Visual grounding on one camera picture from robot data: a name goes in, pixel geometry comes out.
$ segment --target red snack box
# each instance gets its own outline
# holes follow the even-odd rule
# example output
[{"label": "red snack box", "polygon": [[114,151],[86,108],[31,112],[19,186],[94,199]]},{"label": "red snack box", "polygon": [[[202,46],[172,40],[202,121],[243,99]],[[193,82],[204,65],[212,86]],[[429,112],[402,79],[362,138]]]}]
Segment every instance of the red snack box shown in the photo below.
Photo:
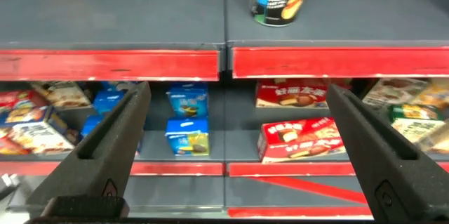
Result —
[{"label": "red snack box", "polygon": [[263,124],[257,142],[263,164],[344,152],[333,118]]},{"label": "red snack box", "polygon": [[0,112],[14,109],[47,106],[48,101],[36,91],[0,92]]},{"label": "red snack box", "polygon": [[345,79],[266,79],[259,81],[256,107],[328,108],[326,93],[331,84],[349,88]]}]

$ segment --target red shelf edge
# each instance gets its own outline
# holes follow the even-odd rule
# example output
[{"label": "red shelf edge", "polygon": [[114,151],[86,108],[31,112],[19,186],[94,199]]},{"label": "red shelf edge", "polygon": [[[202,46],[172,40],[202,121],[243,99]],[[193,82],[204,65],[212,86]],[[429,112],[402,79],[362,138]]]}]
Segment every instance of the red shelf edge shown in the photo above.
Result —
[{"label": "red shelf edge", "polygon": [[[449,172],[449,162],[438,162]],[[350,162],[301,162],[301,163],[230,163],[229,177],[260,176],[355,176]]]},{"label": "red shelf edge", "polygon": [[233,77],[243,79],[449,76],[449,46],[236,47],[232,55]]},{"label": "red shelf edge", "polygon": [[0,80],[217,81],[218,51],[0,50]]},{"label": "red shelf edge", "polygon": [[[0,162],[0,173],[47,176],[60,162]],[[223,176],[221,162],[134,162],[132,176]]]}]

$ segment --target chocolate pie box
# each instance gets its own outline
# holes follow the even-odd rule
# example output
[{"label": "chocolate pie box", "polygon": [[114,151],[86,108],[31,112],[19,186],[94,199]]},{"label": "chocolate pie box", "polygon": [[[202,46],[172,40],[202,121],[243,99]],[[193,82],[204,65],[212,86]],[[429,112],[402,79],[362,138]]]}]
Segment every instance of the chocolate pie box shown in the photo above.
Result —
[{"label": "chocolate pie box", "polygon": [[331,84],[349,88],[346,79],[264,79],[257,83],[256,107],[328,108]]},{"label": "chocolate pie box", "polygon": [[345,152],[330,117],[263,124],[257,151],[263,164]]}]

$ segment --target red stripe on shelf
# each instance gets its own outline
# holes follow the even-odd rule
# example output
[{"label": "red stripe on shelf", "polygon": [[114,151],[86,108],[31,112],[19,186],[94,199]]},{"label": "red stripe on shelf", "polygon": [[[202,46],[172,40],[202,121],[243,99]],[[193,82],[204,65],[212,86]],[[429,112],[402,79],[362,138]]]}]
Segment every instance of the red stripe on shelf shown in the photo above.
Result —
[{"label": "red stripe on shelf", "polygon": [[314,183],[310,181],[289,177],[250,178],[250,179],[254,179],[264,183],[269,183],[272,185],[280,185],[294,190],[301,190],[318,195],[323,195],[326,197],[334,197],[337,199],[343,199],[360,204],[367,204],[365,195],[363,195],[362,192],[355,192],[335,186],[322,185],[320,183]]},{"label": "red stripe on shelf", "polygon": [[231,207],[227,213],[232,218],[250,217],[336,217],[371,216],[366,206],[342,207]]},{"label": "red stripe on shelf", "polygon": [[449,76],[449,47],[239,47],[234,78]]},{"label": "red stripe on shelf", "polygon": [[[59,162],[0,162],[0,174],[47,176]],[[134,162],[133,176],[222,176],[223,163]]]},{"label": "red stripe on shelf", "polygon": [[0,51],[0,80],[218,80],[218,51]]},{"label": "red stripe on shelf", "polygon": [[[438,163],[449,172],[449,162]],[[230,163],[229,176],[355,176],[350,162]]]}]

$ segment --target cookie box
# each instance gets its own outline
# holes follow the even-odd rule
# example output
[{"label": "cookie box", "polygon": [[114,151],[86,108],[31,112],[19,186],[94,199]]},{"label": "cookie box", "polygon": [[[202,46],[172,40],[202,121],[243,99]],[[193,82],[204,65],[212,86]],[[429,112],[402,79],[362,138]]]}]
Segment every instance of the cookie box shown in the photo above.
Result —
[{"label": "cookie box", "polygon": [[208,115],[208,87],[206,83],[176,83],[167,92],[170,103],[179,117]]},{"label": "cookie box", "polygon": [[0,92],[0,112],[9,112],[18,108],[41,107],[49,105],[48,101],[36,91]]},{"label": "cookie box", "polygon": [[257,84],[256,107],[328,108],[331,84],[349,88],[344,79],[265,79]]},{"label": "cookie box", "polygon": [[175,155],[208,155],[209,129],[206,118],[172,118],[166,137]]},{"label": "cookie box", "polygon": [[367,92],[362,101],[374,111],[385,111],[390,105],[408,103],[421,93],[427,81],[410,78],[383,78]]},{"label": "cookie box", "polygon": [[0,128],[9,130],[11,140],[35,154],[70,151],[78,133],[69,129],[54,107],[31,107],[0,114]]},{"label": "cookie box", "polygon": [[263,164],[344,152],[343,140],[330,117],[263,124],[257,142]]},{"label": "cookie box", "polygon": [[438,108],[431,105],[392,105],[389,117],[391,126],[412,143],[445,124]]},{"label": "cookie box", "polygon": [[35,81],[32,87],[56,108],[91,107],[91,101],[74,81]]}]

